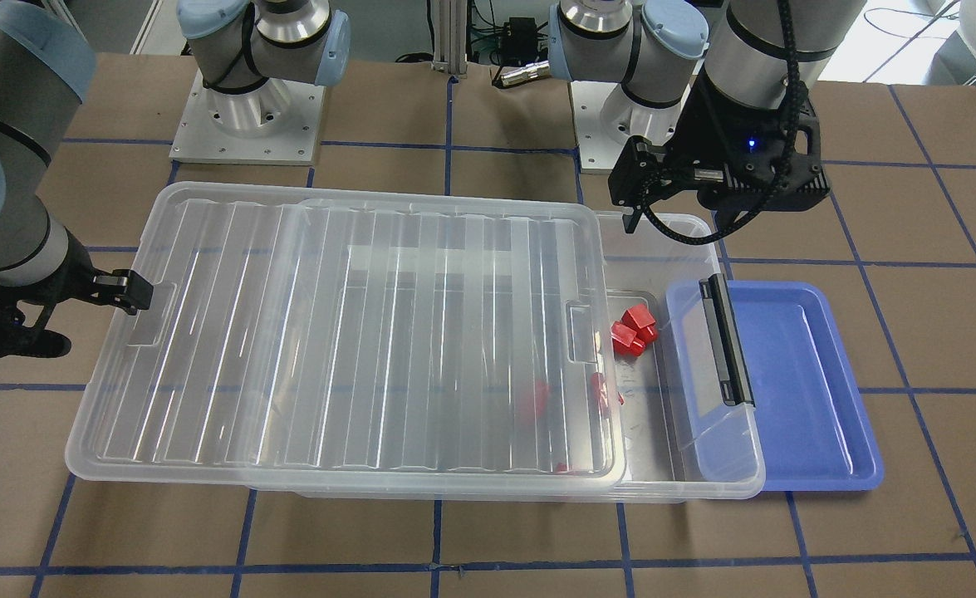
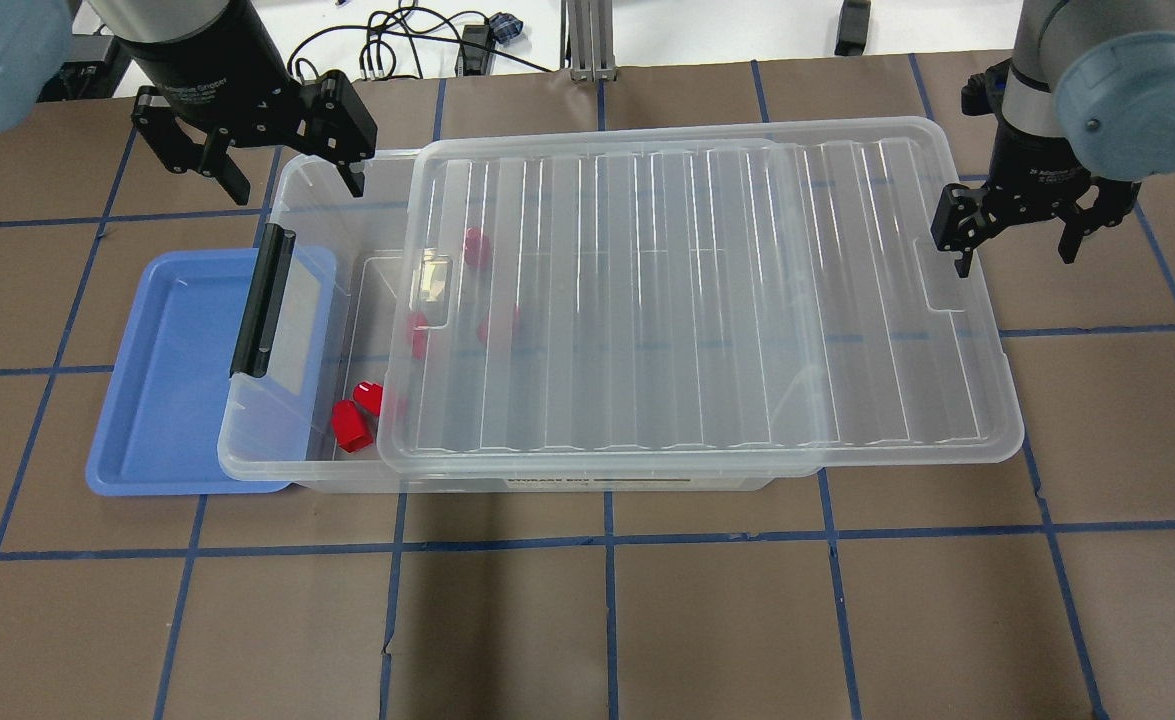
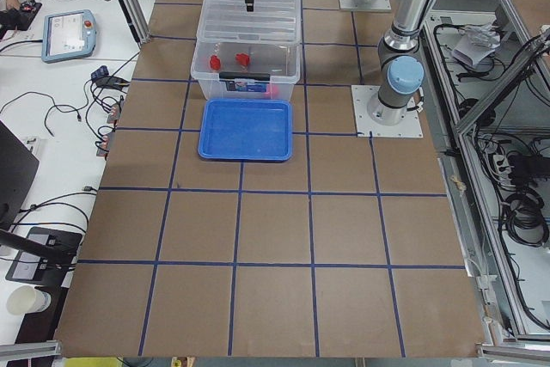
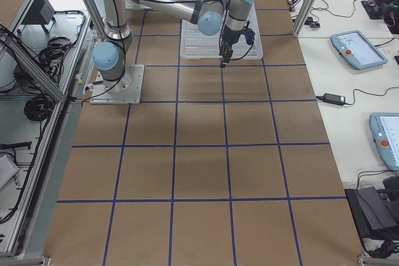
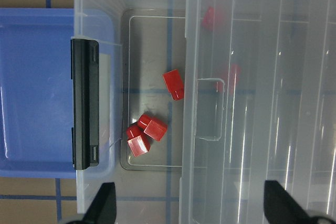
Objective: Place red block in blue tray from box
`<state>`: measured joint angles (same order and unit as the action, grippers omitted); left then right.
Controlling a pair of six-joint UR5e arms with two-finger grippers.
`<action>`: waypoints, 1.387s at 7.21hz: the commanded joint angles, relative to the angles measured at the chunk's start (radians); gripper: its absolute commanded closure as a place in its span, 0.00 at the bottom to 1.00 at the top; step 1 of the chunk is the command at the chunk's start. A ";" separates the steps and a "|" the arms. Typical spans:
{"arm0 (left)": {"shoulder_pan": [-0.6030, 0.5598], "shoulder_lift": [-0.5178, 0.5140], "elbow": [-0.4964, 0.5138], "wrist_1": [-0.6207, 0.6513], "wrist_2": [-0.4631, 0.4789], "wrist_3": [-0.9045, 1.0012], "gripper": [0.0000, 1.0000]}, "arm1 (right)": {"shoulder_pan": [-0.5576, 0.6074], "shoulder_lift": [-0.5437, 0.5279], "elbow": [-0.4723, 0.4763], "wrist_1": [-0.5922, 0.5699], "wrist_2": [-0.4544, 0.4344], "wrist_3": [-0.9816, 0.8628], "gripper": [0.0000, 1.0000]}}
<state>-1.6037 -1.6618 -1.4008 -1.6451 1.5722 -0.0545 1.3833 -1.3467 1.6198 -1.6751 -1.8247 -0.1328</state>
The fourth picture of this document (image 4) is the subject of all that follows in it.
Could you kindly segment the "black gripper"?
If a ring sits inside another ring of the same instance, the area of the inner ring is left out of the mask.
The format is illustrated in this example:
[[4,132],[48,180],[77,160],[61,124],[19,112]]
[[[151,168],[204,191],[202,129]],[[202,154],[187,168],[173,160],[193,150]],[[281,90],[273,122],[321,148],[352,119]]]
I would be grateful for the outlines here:
[[226,64],[231,60],[233,54],[232,46],[236,44],[243,34],[243,29],[235,31],[228,26],[223,26],[221,38],[219,42],[220,67],[225,68]]

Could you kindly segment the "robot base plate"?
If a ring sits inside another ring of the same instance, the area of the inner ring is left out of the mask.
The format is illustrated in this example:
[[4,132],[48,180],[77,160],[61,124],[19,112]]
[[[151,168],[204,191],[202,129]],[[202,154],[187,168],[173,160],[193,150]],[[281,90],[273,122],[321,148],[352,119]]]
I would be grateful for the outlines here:
[[94,105],[139,104],[144,73],[143,64],[126,66],[124,77],[111,91],[107,90],[107,87],[112,86],[110,82],[94,86],[90,103]]

